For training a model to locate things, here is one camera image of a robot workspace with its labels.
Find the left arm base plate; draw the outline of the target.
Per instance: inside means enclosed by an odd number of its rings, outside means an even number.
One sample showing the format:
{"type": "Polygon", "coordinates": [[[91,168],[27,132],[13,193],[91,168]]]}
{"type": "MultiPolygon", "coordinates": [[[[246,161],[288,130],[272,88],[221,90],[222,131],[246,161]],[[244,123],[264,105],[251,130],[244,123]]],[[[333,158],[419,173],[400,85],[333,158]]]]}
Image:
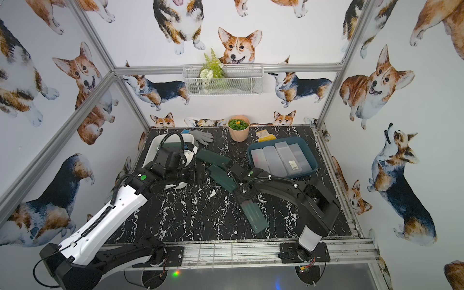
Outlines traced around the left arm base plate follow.
{"type": "Polygon", "coordinates": [[[147,267],[180,267],[184,256],[183,246],[167,246],[163,250],[157,250],[145,263],[133,265],[133,268],[147,267]]]}

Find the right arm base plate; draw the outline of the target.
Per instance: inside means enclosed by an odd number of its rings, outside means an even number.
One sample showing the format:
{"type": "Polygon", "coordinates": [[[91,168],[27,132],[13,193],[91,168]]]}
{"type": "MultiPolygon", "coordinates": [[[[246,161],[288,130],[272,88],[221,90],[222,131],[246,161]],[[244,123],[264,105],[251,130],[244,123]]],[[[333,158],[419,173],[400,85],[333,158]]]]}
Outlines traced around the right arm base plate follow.
{"type": "Polygon", "coordinates": [[[278,258],[282,263],[325,263],[331,261],[327,245],[323,242],[318,243],[312,251],[303,248],[298,242],[282,243],[279,245],[278,258]]]}

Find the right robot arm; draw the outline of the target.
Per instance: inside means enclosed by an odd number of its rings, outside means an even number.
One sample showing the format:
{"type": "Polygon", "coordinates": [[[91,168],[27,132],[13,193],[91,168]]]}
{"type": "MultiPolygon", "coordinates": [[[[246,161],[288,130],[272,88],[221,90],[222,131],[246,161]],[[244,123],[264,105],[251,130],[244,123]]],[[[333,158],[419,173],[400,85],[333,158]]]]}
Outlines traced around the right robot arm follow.
{"type": "Polygon", "coordinates": [[[298,244],[312,252],[327,237],[340,212],[340,203],[318,180],[296,181],[272,175],[262,169],[249,172],[234,165],[226,170],[232,191],[255,233],[269,226],[261,208],[253,201],[257,195],[271,195],[294,205],[298,212],[298,244]]]}

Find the clear case with red pen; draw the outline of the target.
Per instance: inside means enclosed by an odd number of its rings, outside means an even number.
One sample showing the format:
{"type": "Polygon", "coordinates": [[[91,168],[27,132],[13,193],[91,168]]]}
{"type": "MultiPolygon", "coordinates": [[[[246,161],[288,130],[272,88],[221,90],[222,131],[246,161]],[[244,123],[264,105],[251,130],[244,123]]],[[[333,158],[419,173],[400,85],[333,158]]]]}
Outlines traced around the clear case with red pen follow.
{"type": "Polygon", "coordinates": [[[254,166],[270,173],[268,162],[262,148],[251,151],[254,166]]]}

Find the green pencil case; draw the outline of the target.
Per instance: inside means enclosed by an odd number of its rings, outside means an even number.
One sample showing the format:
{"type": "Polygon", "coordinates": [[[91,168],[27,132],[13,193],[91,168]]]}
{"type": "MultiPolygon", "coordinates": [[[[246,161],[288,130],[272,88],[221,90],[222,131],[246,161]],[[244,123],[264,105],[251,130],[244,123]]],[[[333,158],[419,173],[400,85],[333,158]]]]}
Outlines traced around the green pencil case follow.
{"type": "Polygon", "coordinates": [[[183,146],[182,143],[164,143],[160,149],[169,152],[183,152],[185,146],[183,146]]]}
{"type": "Polygon", "coordinates": [[[234,179],[229,177],[219,166],[211,165],[208,167],[208,171],[210,172],[210,177],[228,192],[233,193],[238,188],[234,179]]]}
{"type": "Polygon", "coordinates": [[[216,165],[221,168],[225,168],[224,165],[229,166],[231,159],[220,155],[216,152],[208,151],[206,149],[199,149],[195,157],[201,161],[209,163],[211,165],[216,165]]]}
{"type": "Polygon", "coordinates": [[[252,200],[246,200],[242,202],[240,207],[244,211],[245,216],[251,225],[251,228],[256,234],[262,232],[268,227],[269,223],[264,217],[262,210],[252,200]]]}

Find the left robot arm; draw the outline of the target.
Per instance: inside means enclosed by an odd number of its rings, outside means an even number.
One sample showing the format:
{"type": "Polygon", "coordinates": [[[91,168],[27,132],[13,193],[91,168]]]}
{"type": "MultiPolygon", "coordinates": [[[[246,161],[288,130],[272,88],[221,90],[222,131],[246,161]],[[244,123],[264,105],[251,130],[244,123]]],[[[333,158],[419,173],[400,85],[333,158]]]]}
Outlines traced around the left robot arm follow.
{"type": "Polygon", "coordinates": [[[165,243],[153,236],[112,250],[102,247],[150,199],[194,182],[193,169],[168,170],[158,175],[141,168],[122,176],[110,202],[98,214],[61,243],[49,243],[41,250],[40,262],[56,282],[53,288],[92,290],[101,280],[122,269],[142,263],[164,266],[169,252],[165,243]]]}

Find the white storage tray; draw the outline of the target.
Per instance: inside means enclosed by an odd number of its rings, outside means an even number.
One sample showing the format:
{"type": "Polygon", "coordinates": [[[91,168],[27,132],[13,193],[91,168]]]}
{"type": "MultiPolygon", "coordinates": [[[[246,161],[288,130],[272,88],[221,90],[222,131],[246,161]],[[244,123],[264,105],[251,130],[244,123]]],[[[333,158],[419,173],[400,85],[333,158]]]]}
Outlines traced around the white storage tray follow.
{"type": "MultiPolygon", "coordinates": [[[[193,139],[193,136],[190,135],[190,134],[182,134],[184,136],[184,139],[186,142],[193,142],[194,139],[193,139]]],[[[163,137],[165,137],[166,134],[164,135],[159,135],[157,137],[155,137],[153,140],[152,140],[152,143],[147,151],[147,155],[145,157],[145,160],[143,162],[143,167],[145,169],[147,169],[148,171],[152,172],[153,175],[155,175],[156,177],[158,177],[159,180],[161,180],[163,178],[164,175],[160,176],[160,175],[157,175],[155,172],[151,171],[151,169],[148,168],[148,163],[151,162],[157,152],[157,147],[159,145],[159,143],[161,142],[161,140],[163,139],[163,137]]],[[[179,142],[179,139],[178,137],[171,137],[168,141],[168,143],[178,143],[179,142]]],[[[178,190],[178,189],[182,189],[184,187],[164,187],[166,190],[178,190]]]]}

